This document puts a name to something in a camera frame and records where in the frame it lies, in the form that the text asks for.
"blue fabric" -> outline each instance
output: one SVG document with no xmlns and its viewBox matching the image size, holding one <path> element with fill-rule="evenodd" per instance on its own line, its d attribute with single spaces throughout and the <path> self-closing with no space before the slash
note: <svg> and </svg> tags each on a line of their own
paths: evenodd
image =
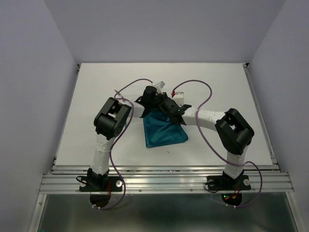
<svg viewBox="0 0 309 232">
<path fill-rule="evenodd" d="M 153 109 L 143 118 L 146 147 L 180 144 L 188 140 L 181 125 L 172 124 L 169 117 Z"/>
</svg>

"bolt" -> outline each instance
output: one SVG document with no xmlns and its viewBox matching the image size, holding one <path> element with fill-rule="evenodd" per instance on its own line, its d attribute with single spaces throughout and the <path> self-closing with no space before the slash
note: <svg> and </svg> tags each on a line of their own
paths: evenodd
<svg viewBox="0 0 309 232">
<path fill-rule="evenodd" d="M 250 185 L 250 180 L 249 179 L 244 179 L 243 183 L 245 186 L 249 186 Z"/>
<path fill-rule="evenodd" d="M 208 185 L 211 187 L 214 186 L 213 180 L 208 180 Z"/>
<path fill-rule="evenodd" d="M 119 188 L 122 186 L 122 181 L 121 180 L 117 180 L 116 181 L 116 186 Z"/>
</svg>

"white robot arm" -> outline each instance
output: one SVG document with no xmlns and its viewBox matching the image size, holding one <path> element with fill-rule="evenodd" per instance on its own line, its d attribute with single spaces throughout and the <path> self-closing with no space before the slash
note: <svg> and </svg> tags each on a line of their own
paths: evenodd
<svg viewBox="0 0 309 232">
<path fill-rule="evenodd" d="M 150 109 L 159 108 L 168 115 L 171 123 L 197 126 L 197 109 L 183 104 L 177 96 L 175 100 L 169 98 L 158 86 L 147 86 L 143 96 L 132 103 L 133 117 L 144 117 Z M 93 162 L 87 171 L 86 182 L 98 191 L 106 188 L 110 150 L 115 138 L 124 128 L 131 109 L 131 104 L 109 98 L 95 118 L 97 145 Z M 227 163 L 225 166 L 223 182 L 227 181 L 228 184 L 225 183 L 222 190 L 238 186 L 243 175 L 245 153 L 254 136 L 253 129 L 235 109 L 229 109 L 227 112 L 199 110 L 198 119 L 200 127 L 218 132 L 227 150 L 227 161 L 230 164 Z"/>
</svg>

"white wall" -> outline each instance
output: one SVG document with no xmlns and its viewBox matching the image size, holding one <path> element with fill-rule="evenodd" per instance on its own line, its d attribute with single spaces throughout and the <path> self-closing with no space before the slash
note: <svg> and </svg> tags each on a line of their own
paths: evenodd
<svg viewBox="0 0 309 232">
<path fill-rule="evenodd" d="M 308 0 L 287 0 L 249 65 L 276 157 L 290 173 L 304 219 L 309 218 L 308 12 Z"/>
<path fill-rule="evenodd" d="M 0 1 L 0 230 L 28 229 L 76 64 L 42 0 Z"/>
<path fill-rule="evenodd" d="M 45 0 L 78 62 L 249 62 L 284 0 Z"/>
</svg>

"white table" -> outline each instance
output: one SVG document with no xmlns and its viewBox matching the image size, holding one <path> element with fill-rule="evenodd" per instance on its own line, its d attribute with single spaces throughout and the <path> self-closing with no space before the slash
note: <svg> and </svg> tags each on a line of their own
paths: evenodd
<svg viewBox="0 0 309 232">
<path fill-rule="evenodd" d="M 90 165 L 96 144 L 93 120 L 105 101 L 114 95 L 114 89 L 138 79 L 148 78 L 155 83 L 164 81 L 164 91 L 180 82 L 199 79 L 211 85 L 212 99 L 203 107 L 211 111 L 236 108 L 255 131 L 246 160 L 257 165 L 271 165 L 267 142 L 254 105 L 242 64 L 216 63 L 84 63 L 78 75 L 69 114 L 57 153 L 56 165 Z M 122 92 L 131 100 L 137 99 L 149 83 L 141 81 Z M 197 107 L 209 90 L 200 83 L 187 83 L 185 103 Z M 183 144 L 146 148 L 143 121 L 134 118 L 127 132 L 113 149 L 116 165 L 134 166 L 195 166 L 224 165 L 208 148 L 197 127 L 183 126 L 189 140 Z M 226 150 L 217 133 L 203 130 L 210 143 L 226 157 Z"/>
</svg>

